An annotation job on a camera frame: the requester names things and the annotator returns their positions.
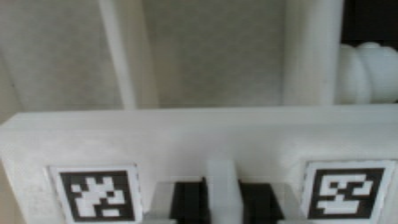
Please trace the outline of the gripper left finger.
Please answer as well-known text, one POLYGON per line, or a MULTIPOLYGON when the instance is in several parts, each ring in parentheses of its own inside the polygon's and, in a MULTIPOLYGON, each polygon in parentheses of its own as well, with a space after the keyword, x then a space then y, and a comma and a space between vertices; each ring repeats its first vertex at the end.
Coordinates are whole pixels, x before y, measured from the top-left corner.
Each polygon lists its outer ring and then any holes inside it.
POLYGON ((156 184, 144 222, 149 224, 209 224, 204 178, 197 181, 160 182, 156 184))

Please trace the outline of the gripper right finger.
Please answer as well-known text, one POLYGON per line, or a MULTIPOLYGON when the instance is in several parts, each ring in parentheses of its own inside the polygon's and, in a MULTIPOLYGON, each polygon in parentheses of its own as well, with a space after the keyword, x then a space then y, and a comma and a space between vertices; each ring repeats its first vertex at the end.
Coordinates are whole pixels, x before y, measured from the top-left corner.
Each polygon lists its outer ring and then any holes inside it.
POLYGON ((286 183, 240 183, 243 224, 309 224, 286 183))

